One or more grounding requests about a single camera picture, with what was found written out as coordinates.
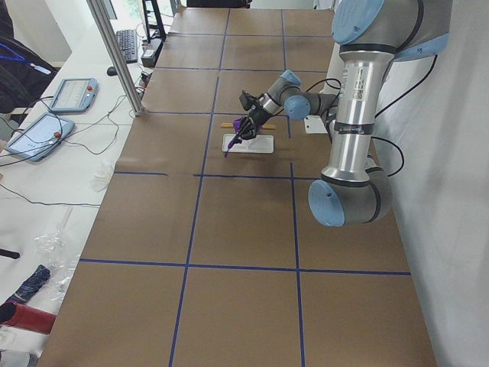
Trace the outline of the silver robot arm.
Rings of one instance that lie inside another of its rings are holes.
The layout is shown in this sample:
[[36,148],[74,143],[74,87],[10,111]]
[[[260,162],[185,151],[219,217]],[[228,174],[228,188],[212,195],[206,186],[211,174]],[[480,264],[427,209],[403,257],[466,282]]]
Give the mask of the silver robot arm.
[[335,95],[306,93],[300,79],[283,72],[265,93],[242,93],[246,114],[234,123],[231,145],[257,137],[278,111],[292,119],[321,118],[332,147],[321,177],[309,187],[315,219],[339,227],[383,218],[392,203],[384,169],[369,154],[377,101],[394,62],[439,54],[448,43],[450,1],[343,1],[332,36],[344,68]]

